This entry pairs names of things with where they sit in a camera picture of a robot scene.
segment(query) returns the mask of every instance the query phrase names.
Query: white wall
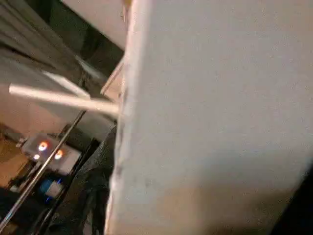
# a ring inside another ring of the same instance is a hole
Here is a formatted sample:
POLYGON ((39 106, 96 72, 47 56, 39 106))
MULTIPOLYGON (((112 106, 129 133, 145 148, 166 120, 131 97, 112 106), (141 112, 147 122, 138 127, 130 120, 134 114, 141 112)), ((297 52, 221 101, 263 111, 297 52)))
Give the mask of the white wall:
MULTIPOLYGON (((10 117, 11 123, 16 121, 17 123, 15 125, 22 128, 25 132, 29 131, 30 128, 36 130, 35 125, 39 123, 47 125, 50 121, 53 123, 51 124, 51 128, 56 127, 58 129, 60 120, 62 123, 72 123, 79 113, 78 109, 67 106, 47 102, 32 102, 20 97, 11 97, 8 95, 8 86, 10 83, 49 91, 70 92, 43 75, 40 71, 31 70, 22 64, 0 57, 0 86, 2 87, 0 98, 3 97, 8 100, 7 102, 0 100, 0 116, 10 117), (25 114, 25 116, 19 116, 20 112, 25 114)), ((114 123, 103 115, 87 112, 77 127, 91 137, 103 140, 113 125, 114 123)))
POLYGON ((25 136, 41 131, 59 133, 66 125, 66 122, 36 103, 10 95, 5 85, 0 85, 0 100, 0 122, 25 136))
POLYGON ((123 21, 122 0, 62 0, 62 2, 120 48, 125 48, 127 30, 123 21))
POLYGON ((312 8, 134 1, 107 234, 271 229, 313 152, 312 8))

